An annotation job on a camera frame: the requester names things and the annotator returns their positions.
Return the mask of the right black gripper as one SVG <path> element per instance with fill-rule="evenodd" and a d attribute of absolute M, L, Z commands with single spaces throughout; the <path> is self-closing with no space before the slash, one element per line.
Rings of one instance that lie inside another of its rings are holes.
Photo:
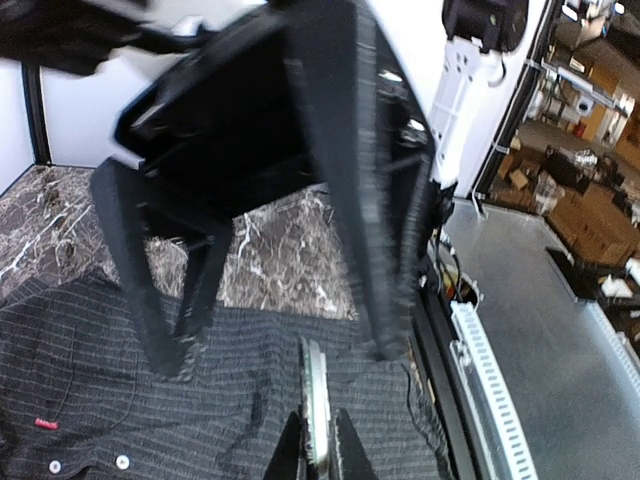
<path fill-rule="evenodd" d="M 289 1 L 233 21 L 122 112 L 116 141 L 216 210 L 251 210 L 316 182 L 354 209 L 409 168 L 425 115 L 364 1 Z"/>

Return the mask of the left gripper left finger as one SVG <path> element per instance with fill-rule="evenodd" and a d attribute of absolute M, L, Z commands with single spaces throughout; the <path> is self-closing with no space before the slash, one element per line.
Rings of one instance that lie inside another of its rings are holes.
<path fill-rule="evenodd" d="M 291 412 L 266 469 L 264 480 L 302 480 L 307 478 L 303 459 L 302 425 L 299 414 Z"/>

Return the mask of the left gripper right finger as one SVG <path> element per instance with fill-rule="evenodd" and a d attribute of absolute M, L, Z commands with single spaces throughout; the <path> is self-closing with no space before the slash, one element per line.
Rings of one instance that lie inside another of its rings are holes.
<path fill-rule="evenodd" d="M 331 424 L 331 478 L 377 480 L 360 437 L 345 409 L 339 409 Z"/>

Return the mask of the black pinstriped shirt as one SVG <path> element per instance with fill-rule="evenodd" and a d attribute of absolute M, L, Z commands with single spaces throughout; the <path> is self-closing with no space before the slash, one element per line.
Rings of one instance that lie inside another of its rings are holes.
<path fill-rule="evenodd" d="M 5 479 L 260 479 L 300 402 L 299 341 L 327 357 L 380 479 L 449 479 L 445 435 L 404 360 L 375 361 L 359 326 L 216 310 L 191 380 L 154 375 L 121 290 L 89 274 L 28 279 L 1 303 Z"/>

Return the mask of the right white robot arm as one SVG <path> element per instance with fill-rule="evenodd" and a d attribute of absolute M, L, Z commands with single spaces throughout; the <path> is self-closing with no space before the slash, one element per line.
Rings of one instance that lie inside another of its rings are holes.
<path fill-rule="evenodd" d="M 326 184 L 352 290 L 396 357 L 418 258 L 445 223 L 482 96 L 526 25 L 524 1 L 448 1 L 442 50 L 369 1 L 270 1 L 185 56 L 121 114 L 138 169 L 105 160 L 91 193 L 151 369 L 189 375 L 236 217 Z"/>

